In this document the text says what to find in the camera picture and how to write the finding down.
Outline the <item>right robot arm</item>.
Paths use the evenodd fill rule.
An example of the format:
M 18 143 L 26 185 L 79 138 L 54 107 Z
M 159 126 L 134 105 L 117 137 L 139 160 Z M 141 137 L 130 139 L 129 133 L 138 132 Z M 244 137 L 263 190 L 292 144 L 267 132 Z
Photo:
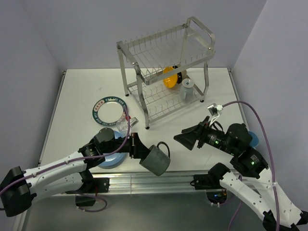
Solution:
M 308 222 L 308 213 L 296 207 L 282 188 L 272 180 L 272 171 L 263 156 L 250 143 L 252 136 L 245 124 L 234 123 L 226 132 L 210 126 L 209 117 L 198 125 L 186 128 L 174 140 L 192 150 L 210 145 L 232 155 L 234 169 L 253 186 L 251 189 L 240 181 L 222 163 L 208 171 L 208 182 L 212 187 L 230 190 L 249 206 L 260 218 L 267 231 L 296 231 L 299 225 Z

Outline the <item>brown and black bowl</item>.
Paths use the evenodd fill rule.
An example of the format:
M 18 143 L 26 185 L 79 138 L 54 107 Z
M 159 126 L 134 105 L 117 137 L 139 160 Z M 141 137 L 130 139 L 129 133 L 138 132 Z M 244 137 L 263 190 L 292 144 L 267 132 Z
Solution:
M 173 75 L 173 83 L 174 84 L 181 84 L 182 81 L 186 78 L 187 76 L 187 70 L 183 70 L 181 72 L 178 72 L 177 74 Z

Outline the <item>dark green mug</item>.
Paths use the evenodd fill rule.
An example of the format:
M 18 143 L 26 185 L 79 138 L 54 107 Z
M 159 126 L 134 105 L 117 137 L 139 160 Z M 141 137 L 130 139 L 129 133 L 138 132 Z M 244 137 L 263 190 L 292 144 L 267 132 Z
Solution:
M 161 144 L 167 148 L 167 154 L 159 148 Z M 161 176 L 166 172 L 171 162 L 170 148 L 165 142 L 160 141 L 157 145 L 152 145 L 149 150 L 150 152 L 140 160 L 139 164 L 154 175 Z

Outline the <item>orange bowl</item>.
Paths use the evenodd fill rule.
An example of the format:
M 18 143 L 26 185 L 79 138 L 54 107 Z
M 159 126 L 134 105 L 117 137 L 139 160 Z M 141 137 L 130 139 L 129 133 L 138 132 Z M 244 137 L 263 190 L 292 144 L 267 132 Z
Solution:
M 175 67 L 174 66 L 168 66 L 168 67 L 166 67 L 164 70 L 163 70 L 163 74 L 166 74 L 166 73 L 168 73 L 168 72 L 170 72 L 170 71 L 173 71 L 175 69 Z M 163 79 L 163 83 L 164 83 L 164 85 L 167 87 L 167 88 L 173 88 L 173 87 L 175 87 L 176 86 L 176 84 L 174 84 L 173 83 L 173 75 L 170 75 L 170 76 L 168 76 L 167 78 L 164 78 Z

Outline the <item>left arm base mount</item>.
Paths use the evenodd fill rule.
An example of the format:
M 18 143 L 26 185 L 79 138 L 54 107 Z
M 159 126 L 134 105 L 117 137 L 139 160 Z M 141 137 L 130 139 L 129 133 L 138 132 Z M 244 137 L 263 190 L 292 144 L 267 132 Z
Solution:
M 72 191 L 75 194 L 75 204 L 77 210 L 85 213 L 98 213 L 107 208 L 108 202 L 100 195 L 100 193 L 107 193 L 109 190 L 109 178 L 94 178 L 93 183 L 85 188 Z M 103 207 L 99 209 L 88 209 L 94 206 L 96 202 L 103 202 Z

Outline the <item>grey ceramic cup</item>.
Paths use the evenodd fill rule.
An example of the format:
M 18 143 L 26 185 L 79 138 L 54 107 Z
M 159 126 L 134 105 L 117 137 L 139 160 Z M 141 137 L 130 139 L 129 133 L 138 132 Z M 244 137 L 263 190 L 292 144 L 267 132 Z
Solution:
M 193 95 L 194 82 L 190 78 L 185 78 L 180 85 L 179 98 L 183 101 Z

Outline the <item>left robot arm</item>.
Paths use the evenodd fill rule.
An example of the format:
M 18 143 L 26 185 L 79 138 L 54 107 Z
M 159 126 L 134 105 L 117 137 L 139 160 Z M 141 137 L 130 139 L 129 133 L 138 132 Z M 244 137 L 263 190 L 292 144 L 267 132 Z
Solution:
M 103 163 L 108 155 L 128 153 L 144 159 L 150 151 L 136 132 L 115 138 L 112 129 L 103 128 L 89 143 L 63 159 L 27 170 L 12 168 L 0 184 L 1 210 L 7 217 L 14 217 L 45 197 L 66 192 L 87 193 L 94 187 L 90 169 Z

